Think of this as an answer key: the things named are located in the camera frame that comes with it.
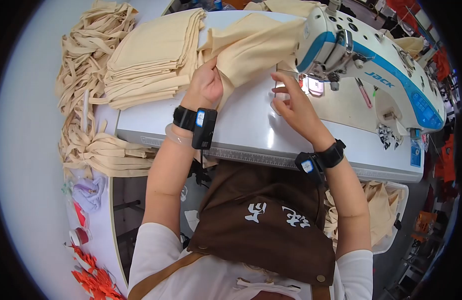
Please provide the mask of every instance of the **clear bangle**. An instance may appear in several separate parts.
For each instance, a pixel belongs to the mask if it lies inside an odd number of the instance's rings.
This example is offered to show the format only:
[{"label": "clear bangle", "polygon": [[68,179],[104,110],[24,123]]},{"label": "clear bangle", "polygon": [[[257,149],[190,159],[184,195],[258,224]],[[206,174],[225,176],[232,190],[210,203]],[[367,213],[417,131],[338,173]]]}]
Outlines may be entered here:
[{"label": "clear bangle", "polygon": [[192,139],[190,138],[185,138],[185,137],[182,137],[180,135],[177,135],[173,132],[173,130],[171,129],[171,126],[172,126],[172,123],[169,123],[167,126],[166,126],[166,129],[165,129],[165,132],[166,132],[166,136],[173,142],[175,143],[178,143],[178,144],[181,144],[181,145],[184,145],[184,146],[189,146],[191,147],[192,146]]}]

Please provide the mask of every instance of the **white chinese characters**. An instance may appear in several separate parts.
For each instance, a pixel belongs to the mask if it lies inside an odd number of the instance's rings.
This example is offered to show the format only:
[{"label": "white chinese characters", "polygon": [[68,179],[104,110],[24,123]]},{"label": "white chinese characters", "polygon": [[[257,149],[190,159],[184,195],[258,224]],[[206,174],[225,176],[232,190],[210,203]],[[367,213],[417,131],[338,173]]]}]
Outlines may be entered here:
[{"label": "white chinese characters", "polygon": [[303,227],[303,228],[304,228],[304,227],[307,227],[307,226],[311,227],[311,225],[309,224],[309,221],[306,219],[305,216],[300,215],[300,214],[299,214],[299,215],[296,214],[296,212],[295,212],[294,210],[292,210],[292,209],[290,209],[290,208],[288,208],[288,207],[283,206],[282,208],[283,208],[283,211],[284,211],[285,209],[287,209],[287,210],[289,210],[289,211],[292,212],[292,213],[288,213],[287,216],[288,216],[288,218],[290,218],[290,219],[286,221],[286,222],[288,222],[291,226],[296,227],[296,224],[295,224],[295,223],[302,221],[302,223],[300,223],[300,226],[301,226],[301,227]]},{"label": "white chinese characters", "polygon": [[248,207],[248,210],[250,213],[252,213],[252,215],[247,215],[245,216],[246,220],[249,220],[249,221],[254,221],[256,223],[259,223],[259,220],[258,220],[258,215],[264,213],[266,211],[266,202],[264,203],[257,203],[256,204],[256,209],[254,209],[254,204],[251,203],[249,204],[249,207]]}]

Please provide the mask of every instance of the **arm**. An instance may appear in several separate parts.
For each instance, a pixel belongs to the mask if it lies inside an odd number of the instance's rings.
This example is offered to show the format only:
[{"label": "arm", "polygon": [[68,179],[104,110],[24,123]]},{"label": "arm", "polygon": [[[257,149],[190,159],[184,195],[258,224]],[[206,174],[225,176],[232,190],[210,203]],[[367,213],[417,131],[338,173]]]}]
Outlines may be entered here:
[{"label": "arm", "polygon": [[[335,143],[334,137],[319,119],[297,81],[282,73],[273,73],[271,76],[285,85],[273,89],[273,92],[290,95],[286,101],[273,99],[274,106],[286,122],[312,144],[315,152],[323,152]],[[338,213],[336,259],[354,250],[371,250],[368,202],[348,160],[344,157],[339,164],[327,168],[324,173]]]},{"label": "arm", "polygon": [[[211,108],[221,98],[223,86],[216,69],[217,57],[197,69],[181,106],[197,111]],[[192,132],[172,125],[172,131],[184,138],[192,138]],[[144,223],[159,223],[180,235],[180,193],[196,152],[191,146],[177,144],[166,138],[149,169],[146,184]]]}]

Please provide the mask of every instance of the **white shirt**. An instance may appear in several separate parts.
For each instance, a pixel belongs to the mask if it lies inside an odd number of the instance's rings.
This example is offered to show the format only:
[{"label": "white shirt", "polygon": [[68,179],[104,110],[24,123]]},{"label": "white shirt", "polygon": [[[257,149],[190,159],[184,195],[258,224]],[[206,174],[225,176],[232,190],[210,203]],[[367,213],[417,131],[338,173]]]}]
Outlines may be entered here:
[{"label": "white shirt", "polygon": [[[190,252],[181,250],[176,235],[157,223],[139,227],[129,274],[129,291],[144,278],[159,272]],[[246,279],[251,284],[240,281]],[[266,280],[273,279],[273,284]],[[289,287],[299,286],[300,291]],[[143,299],[249,300],[260,291],[277,292],[296,300],[311,299],[311,286],[293,279],[257,272],[242,263],[204,256],[162,281]],[[372,298],[372,252],[356,250],[336,261],[331,300]]]}]

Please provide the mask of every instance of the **jack logo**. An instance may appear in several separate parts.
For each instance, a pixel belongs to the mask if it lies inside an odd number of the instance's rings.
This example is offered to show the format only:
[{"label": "jack logo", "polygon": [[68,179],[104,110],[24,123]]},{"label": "jack logo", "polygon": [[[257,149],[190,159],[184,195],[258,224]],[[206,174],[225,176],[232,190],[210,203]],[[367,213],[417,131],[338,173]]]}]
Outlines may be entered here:
[{"label": "jack logo", "polygon": [[379,76],[378,74],[374,72],[371,72],[371,73],[364,72],[364,73],[366,73],[369,76],[372,76],[372,78],[374,79],[381,81],[383,84],[387,85],[388,87],[394,87],[394,84],[390,83],[389,81],[385,80],[383,77]]}]

